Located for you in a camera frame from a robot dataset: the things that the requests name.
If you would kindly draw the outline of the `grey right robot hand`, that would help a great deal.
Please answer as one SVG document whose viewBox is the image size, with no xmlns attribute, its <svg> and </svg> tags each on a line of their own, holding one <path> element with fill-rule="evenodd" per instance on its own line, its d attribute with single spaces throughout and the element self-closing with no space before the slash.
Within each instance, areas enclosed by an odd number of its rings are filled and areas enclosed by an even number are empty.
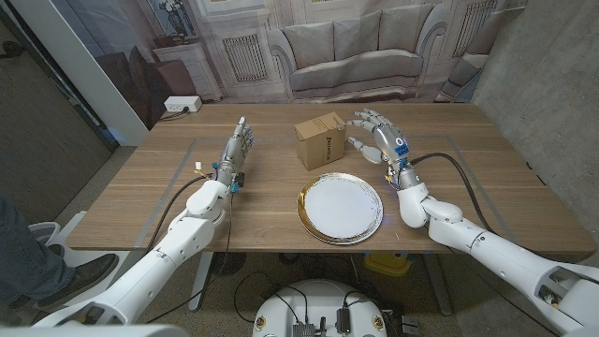
<svg viewBox="0 0 599 337">
<path fill-rule="evenodd" d="M 373 163 L 387 163 L 393 173 L 398 173 L 408 163 L 409 148 L 405 136 L 401 130 L 388 118 L 375 110 L 365 109 L 355 111 L 357 120 L 348 121 L 347 125 L 359 126 L 373 134 L 376 146 L 371 147 L 354 137 L 348 141 L 364 156 Z"/>
</svg>

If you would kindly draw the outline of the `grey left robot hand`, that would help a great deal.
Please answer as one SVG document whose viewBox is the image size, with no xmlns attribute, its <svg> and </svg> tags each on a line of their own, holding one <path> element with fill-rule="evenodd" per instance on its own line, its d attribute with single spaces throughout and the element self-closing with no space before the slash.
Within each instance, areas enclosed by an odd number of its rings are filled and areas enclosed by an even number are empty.
<svg viewBox="0 0 599 337">
<path fill-rule="evenodd" d="M 242 171 L 245 158 L 254 143 L 251 127 L 242 116 L 221 152 L 214 179 L 219 183 L 232 185 L 234 176 Z"/>
</svg>

